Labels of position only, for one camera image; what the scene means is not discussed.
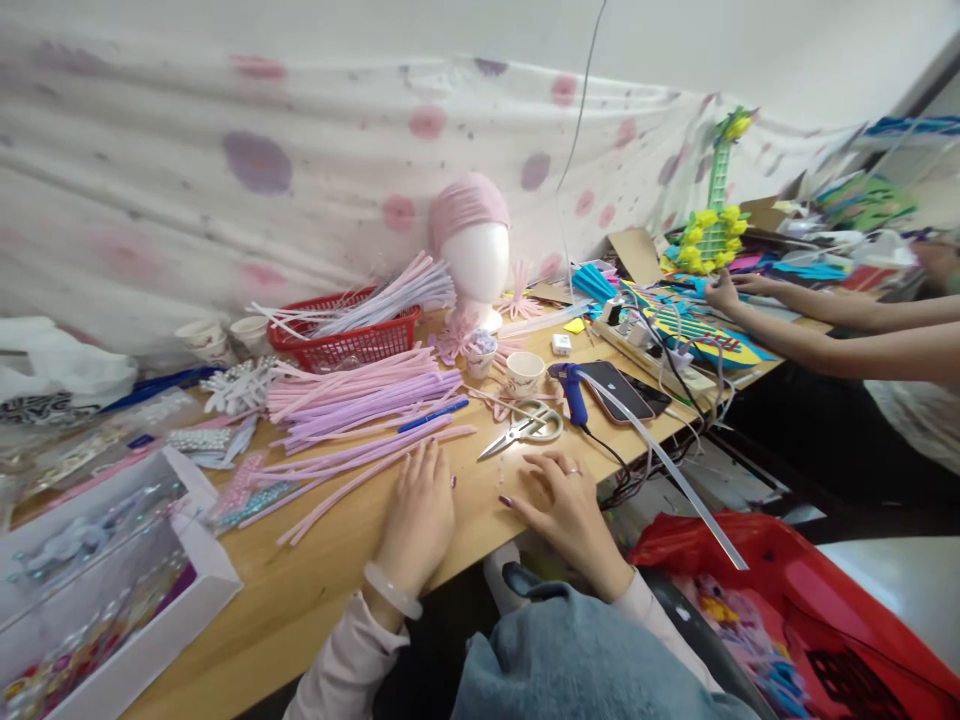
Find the white mannequin head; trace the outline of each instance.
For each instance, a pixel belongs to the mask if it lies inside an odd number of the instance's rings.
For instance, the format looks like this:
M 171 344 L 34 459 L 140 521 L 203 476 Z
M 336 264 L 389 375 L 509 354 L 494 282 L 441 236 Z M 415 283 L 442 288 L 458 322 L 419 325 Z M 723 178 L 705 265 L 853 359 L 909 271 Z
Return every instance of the white mannequin head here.
M 434 245 L 457 287 L 454 312 L 476 315 L 479 327 L 490 332 L 503 323 L 492 305 L 510 269 L 509 223 L 506 200 L 479 173 L 449 185 L 433 205 Z

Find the red plastic basket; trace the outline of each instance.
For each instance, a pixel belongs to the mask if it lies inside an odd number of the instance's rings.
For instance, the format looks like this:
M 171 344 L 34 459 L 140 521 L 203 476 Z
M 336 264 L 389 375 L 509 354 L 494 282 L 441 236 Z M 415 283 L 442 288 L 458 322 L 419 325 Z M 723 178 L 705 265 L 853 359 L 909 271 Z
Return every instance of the red plastic basket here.
M 306 300 L 287 305 L 283 309 L 328 310 L 337 306 L 350 307 L 365 300 L 374 289 L 369 287 L 350 295 L 331 295 Z M 315 340 L 298 340 L 282 327 L 270 325 L 267 329 L 267 339 L 277 352 L 293 355 L 304 370 L 316 371 L 320 367 L 334 367 L 351 355 L 366 364 L 412 348 L 413 328 L 420 319 L 420 314 L 420 306 L 414 305 L 392 320 L 379 325 Z M 306 331 L 311 329 L 313 323 L 308 320 L 294 320 L 287 325 L 301 335 L 306 335 Z

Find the smartphone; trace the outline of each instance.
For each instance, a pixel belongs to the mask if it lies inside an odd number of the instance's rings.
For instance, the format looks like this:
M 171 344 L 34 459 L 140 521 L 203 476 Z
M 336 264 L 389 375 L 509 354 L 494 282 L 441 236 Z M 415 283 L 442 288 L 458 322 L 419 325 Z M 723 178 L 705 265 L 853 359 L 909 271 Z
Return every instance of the smartphone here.
M 627 376 L 617 370 L 616 365 L 613 363 L 582 363 L 580 367 L 582 367 L 590 377 L 607 388 L 617 400 L 626 405 L 627 409 L 636 416 L 637 420 L 653 420 L 653 418 L 656 417 L 653 410 L 651 410 L 647 404 L 647 401 L 644 400 L 643 396 L 631 385 L 630 379 L 633 378 L 628 379 Z M 587 387 L 590 388 L 590 392 L 593 393 L 597 402 L 603 407 L 604 412 L 607 414 L 607 417 L 610 418 L 611 422 L 616 425 L 630 424 L 627 416 L 620 411 L 620 408 L 601 395 L 593 385 L 587 383 Z
M 630 386 L 640 393 L 640 396 L 647 401 L 647 405 L 650 406 L 650 409 L 653 410 L 653 414 L 657 417 L 663 415 L 663 411 L 667 409 L 670 403 L 673 402 L 673 398 L 667 395 L 664 392 L 660 392 L 655 387 L 647 385 L 643 380 L 637 380 L 632 375 L 627 375 L 625 372 L 620 373 L 623 375 L 627 382 L 630 383 Z

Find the white cup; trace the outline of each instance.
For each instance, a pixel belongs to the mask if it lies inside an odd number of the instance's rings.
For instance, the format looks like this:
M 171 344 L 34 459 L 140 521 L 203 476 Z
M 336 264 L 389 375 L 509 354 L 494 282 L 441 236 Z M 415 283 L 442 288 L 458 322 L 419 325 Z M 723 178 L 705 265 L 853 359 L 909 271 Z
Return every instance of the white cup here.
M 536 394 L 546 364 L 539 355 L 513 353 L 507 358 L 507 394 L 517 400 Z
M 174 336 L 191 352 L 226 339 L 217 320 L 195 320 L 174 331 Z
M 253 315 L 237 320 L 230 326 L 230 333 L 254 357 L 260 357 L 270 352 L 270 343 L 267 341 L 267 323 L 269 319 L 262 315 Z
M 497 357 L 497 351 L 491 350 L 488 353 L 480 354 L 464 350 L 463 357 L 467 360 L 467 375 L 475 380 L 483 380 L 490 374 L 490 368 L 493 367 L 493 361 L 494 358 Z
M 217 367 L 230 367 L 237 364 L 237 356 L 233 353 L 233 348 L 224 335 L 220 342 L 207 345 L 203 348 L 194 348 L 191 350 L 194 355 L 203 360 L 207 365 L 216 365 Z

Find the hot glue gun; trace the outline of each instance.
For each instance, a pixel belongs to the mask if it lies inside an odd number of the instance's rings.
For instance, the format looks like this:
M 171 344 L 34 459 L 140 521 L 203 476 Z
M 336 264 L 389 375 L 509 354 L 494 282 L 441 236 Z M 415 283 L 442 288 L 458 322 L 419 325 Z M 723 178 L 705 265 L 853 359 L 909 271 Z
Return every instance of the hot glue gun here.
M 580 392 L 580 366 L 576 363 L 555 363 L 547 368 L 547 373 L 563 386 L 563 396 L 570 406 L 570 422 L 577 427 L 586 425 L 587 406 L 583 404 L 583 393 Z

